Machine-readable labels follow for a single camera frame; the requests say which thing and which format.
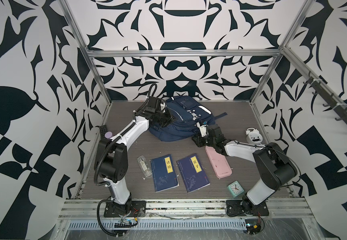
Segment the navy blue student backpack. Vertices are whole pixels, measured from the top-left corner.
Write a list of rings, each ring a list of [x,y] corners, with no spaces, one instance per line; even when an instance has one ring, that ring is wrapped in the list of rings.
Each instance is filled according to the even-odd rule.
[[[200,133],[197,124],[214,125],[226,112],[214,116],[208,108],[190,96],[175,96],[166,101],[166,109],[173,116],[173,122],[162,127],[159,123],[149,124],[149,132],[162,142],[174,142]]]

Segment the purple book yellow label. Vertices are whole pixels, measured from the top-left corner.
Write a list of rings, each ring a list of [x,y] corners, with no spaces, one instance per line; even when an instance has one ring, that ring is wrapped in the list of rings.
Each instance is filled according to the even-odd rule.
[[[209,178],[197,154],[177,160],[177,166],[188,193],[210,185]]]

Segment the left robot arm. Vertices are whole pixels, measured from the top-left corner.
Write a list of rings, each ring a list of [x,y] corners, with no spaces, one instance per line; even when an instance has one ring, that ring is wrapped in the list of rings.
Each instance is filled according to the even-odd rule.
[[[131,202],[131,193],[125,181],[128,150],[151,124],[166,127],[174,120],[166,104],[133,111],[132,120],[119,133],[110,139],[99,141],[94,165],[94,185],[109,188],[111,200],[116,205],[125,206]]]

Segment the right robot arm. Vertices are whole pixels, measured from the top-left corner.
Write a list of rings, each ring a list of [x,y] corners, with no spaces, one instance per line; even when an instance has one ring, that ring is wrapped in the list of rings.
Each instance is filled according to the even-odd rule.
[[[298,170],[276,143],[255,145],[227,139],[218,125],[200,127],[192,136],[198,147],[212,147],[218,154],[241,158],[256,164],[260,179],[242,198],[243,213],[262,205],[283,185],[296,177]]]

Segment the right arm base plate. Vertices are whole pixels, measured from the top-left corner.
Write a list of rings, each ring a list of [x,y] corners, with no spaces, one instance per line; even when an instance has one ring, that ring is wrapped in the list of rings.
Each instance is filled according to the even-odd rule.
[[[226,213],[229,217],[256,216],[267,217],[270,215],[266,202],[258,205],[252,204],[248,199],[227,200]]]

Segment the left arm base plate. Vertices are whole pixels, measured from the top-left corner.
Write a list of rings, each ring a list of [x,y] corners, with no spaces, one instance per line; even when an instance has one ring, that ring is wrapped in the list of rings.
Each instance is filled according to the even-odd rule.
[[[134,213],[144,213],[146,201],[129,200],[124,205],[114,201],[105,201],[105,218],[133,217]]]

